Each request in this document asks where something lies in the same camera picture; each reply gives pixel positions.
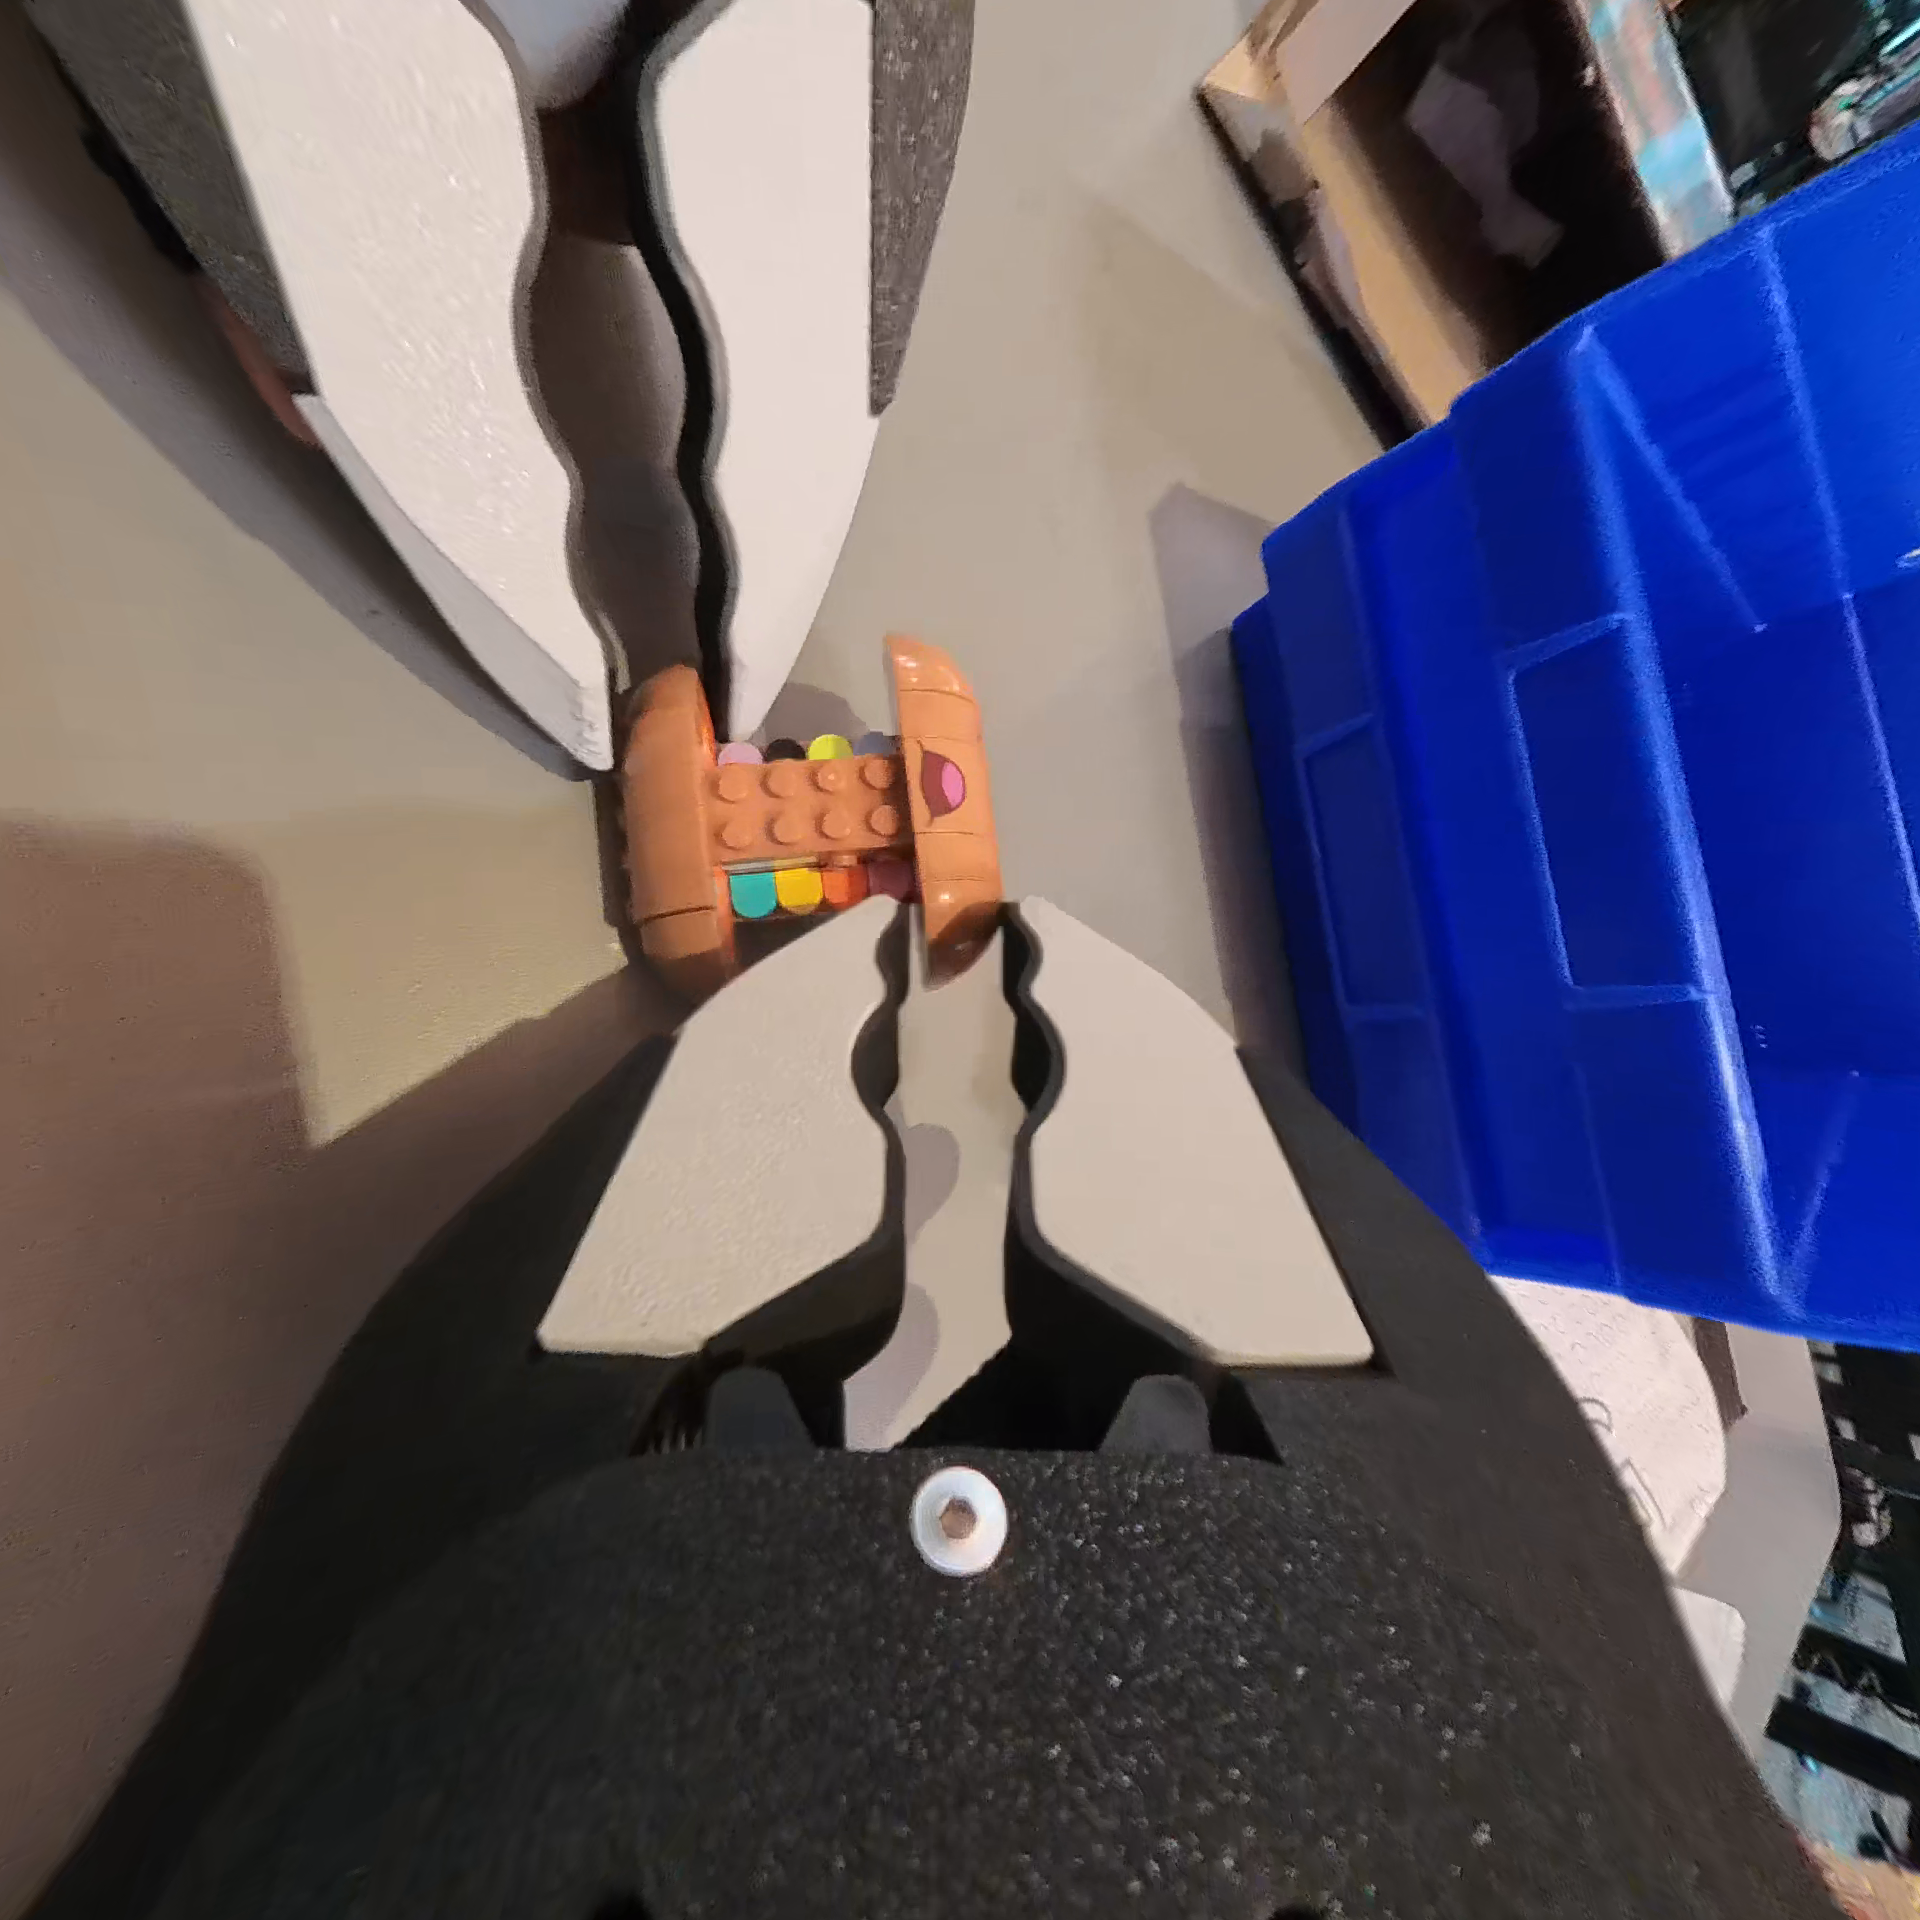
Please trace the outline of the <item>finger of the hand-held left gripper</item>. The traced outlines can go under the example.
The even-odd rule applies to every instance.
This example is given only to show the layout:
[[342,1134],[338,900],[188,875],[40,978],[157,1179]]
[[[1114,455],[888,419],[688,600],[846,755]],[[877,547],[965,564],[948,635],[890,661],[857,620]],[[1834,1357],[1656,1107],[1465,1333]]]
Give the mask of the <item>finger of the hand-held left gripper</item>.
[[218,2],[192,34],[305,354],[302,421],[474,666],[606,772],[611,635],[530,351],[545,178],[496,15]]
[[726,726],[757,730],[825,599],[877,436],[873,7],[691,7],[643,64],[638,133],[710,390],[693,495],[717,567]]

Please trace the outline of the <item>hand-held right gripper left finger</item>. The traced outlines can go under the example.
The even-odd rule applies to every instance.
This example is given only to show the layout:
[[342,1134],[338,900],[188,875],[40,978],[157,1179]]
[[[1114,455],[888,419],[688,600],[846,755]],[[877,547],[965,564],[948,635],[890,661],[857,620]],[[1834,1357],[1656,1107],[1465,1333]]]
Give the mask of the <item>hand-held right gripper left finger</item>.
[[900,1223],[907,931],[898,902],[859,902],[682,1024],[537,1325],[545,1352],[693,1355]]

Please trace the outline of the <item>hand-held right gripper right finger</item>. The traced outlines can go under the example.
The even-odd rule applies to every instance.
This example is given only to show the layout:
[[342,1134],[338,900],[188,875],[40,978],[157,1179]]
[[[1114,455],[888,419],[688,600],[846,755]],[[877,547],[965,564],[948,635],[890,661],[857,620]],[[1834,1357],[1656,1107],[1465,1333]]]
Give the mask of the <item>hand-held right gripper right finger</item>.
[[1374,1339],[1228,1031],[1046,900],[1004,926],[1004,1301],[1067,1370],[1361,1370]]

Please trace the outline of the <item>brown toy brick shell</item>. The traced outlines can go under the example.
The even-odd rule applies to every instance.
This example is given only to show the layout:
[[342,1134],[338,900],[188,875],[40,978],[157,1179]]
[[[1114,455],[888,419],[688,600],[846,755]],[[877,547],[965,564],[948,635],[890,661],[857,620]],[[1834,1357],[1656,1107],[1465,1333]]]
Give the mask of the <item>brown toy brick shell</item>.
[[1001,919],[993,772],[971,683],[930,642],[885,645],[897,726],[794,752],[722,741],[705,679],[641,683],[617,770],[641,952],[699,1002],[740,972],[736,933],[917,906],[929,980],[985,952]]

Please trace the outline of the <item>blue plastic bin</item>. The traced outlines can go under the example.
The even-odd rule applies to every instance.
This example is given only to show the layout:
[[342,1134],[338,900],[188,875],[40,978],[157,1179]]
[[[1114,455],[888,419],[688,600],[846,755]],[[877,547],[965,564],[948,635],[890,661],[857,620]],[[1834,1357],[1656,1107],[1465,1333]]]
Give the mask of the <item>blue plastic bin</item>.
[[1493,1274],[1918,1334],[1918,133],[1264,542],[1313,1090]]

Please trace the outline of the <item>person's left hand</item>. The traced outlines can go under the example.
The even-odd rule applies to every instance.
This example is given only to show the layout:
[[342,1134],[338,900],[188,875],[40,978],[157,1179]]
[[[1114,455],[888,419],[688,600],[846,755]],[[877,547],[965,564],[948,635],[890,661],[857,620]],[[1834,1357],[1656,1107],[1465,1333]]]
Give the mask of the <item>person's left hand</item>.
[[296,392],[286,383],[286,374],[274,366],[268,350],[253,336],[252,327],[233,310],[219,285],[202,274],[195,279],[202,304],[206,307],[216,328],[229,346],[236,364],[248,376],[252,390],[268,404],[276,423],[302,445],[320,448],[313,424],[297,406]]

